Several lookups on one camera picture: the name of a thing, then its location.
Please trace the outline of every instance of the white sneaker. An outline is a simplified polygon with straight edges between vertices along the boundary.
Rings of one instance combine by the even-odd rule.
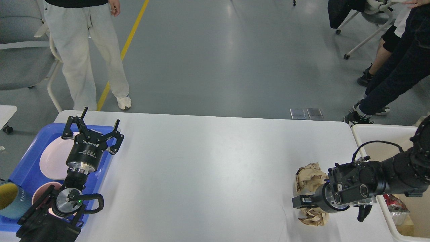
[[[132,106],[132,100],[129,96],[117,97],[118,107],[122,110],[129,109]]]

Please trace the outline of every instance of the shoe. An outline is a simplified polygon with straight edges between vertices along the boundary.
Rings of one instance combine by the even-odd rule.
[[[366,115],[362,117],[358,115],[356,111],[350,112],[344,117],[344,122],[347,123],[350,127],[356,124],[373,124],[373,122],[369,121],[370,115]]]
[[[132,100],[129,96],[117,97],[118,107],[122,110],[129,109],[132,106]]]
[[[369,73],[371,67],[372,65],[370,65],[366,70],[364,70],[363,76],[357,79],[357,83],[360,86],[367,87],[369,82],[372,80],[373,75]]]
[[[360,101],[358,101],[356,104],[354,104],[353,106],[352,106],[352,110],[353,111],[357,111],[357,107],[358,107],[358,105],[360,105],[361,104],[361,102],[363,101],[363,99],[361,99]],[[387,107],[387,106],[385,106],[385,107],[383,107],[383,108],[381,108],[381,109],[379,109],[376,113],[375,113],[375,115],[378,115],[378,116],[386,116],[388,113],[390,113],[390,111],[391,111],[391,109],[389,108],[389,107]]]

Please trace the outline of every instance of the hand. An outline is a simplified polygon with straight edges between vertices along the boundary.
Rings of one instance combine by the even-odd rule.
[[[413,9],[422,5],[426,5],[429,3],[430,3],[430,0],[410,0],[410,1],[403,2],[403,4],[413,4],[408,7],[410,9]]]
[[[121,13],[120,0],[109,0],[109,5],[111,6],[111,15],[116,17]]]

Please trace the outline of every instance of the cable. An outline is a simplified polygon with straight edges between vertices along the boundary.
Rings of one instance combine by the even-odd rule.
[[[396,146],[397,148],[399,148],[399,151],[400,151],[400,152],[403,152],[403,148],[402,148],[400,145],[396,144],[396,143],[389,142],[389,141],[382,141],[382,140],[373,140],[373,141],[369,141],[369,142],[363,143],[363,144],[361,144],[361,145],[357,148],[357,150],[356,150],[356,151],[354,152],[354,154],[352,155],[352,161],[351,161],[351,163],[354,163],[354,161],[355,161],[355,157],[357,156],[357,154],[358,154],[359,150],[360,150],[363,146],[368,145],[368,144],[370,144],[370,143],[384,143],[384,144],[393,145],[393,146]]]

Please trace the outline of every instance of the black shirt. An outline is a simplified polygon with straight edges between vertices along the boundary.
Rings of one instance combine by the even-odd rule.
[[[63,8],[85,8],[108,3],[108,0],[45,0],[47,3]]]

